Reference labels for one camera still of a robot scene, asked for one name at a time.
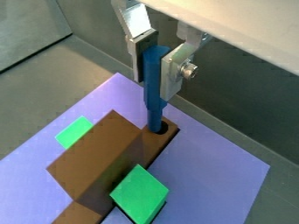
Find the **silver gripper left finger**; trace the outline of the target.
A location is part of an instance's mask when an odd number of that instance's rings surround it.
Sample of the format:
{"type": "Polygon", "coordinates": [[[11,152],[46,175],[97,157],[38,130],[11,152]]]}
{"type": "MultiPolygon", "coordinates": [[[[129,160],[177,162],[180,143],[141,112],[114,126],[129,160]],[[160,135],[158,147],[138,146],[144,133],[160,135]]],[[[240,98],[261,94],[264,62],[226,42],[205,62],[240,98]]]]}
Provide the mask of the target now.
{"type": "Polygon", "coordinates": [[[157,44],[158,31],[152,28],[145,5],[136,0],[110,0],[125,33],[136,82],[144,81],[142,51],[157,44]]]}

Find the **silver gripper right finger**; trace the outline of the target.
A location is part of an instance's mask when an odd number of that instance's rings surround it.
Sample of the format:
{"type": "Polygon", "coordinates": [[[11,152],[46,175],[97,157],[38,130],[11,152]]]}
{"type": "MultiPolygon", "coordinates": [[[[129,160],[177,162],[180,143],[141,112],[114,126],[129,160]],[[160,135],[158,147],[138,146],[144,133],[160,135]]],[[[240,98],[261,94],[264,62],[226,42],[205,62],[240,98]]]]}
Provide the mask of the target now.
{"type": "Polygon", "coordinates": [[[160,97],[168,101],[180,91],[182,79],[189,80],[197,73],[192,64],[196,51],[208,43],[212,36],[184,22],[177,23],[176,36],[182,43],[161,58],[160,97]]]}

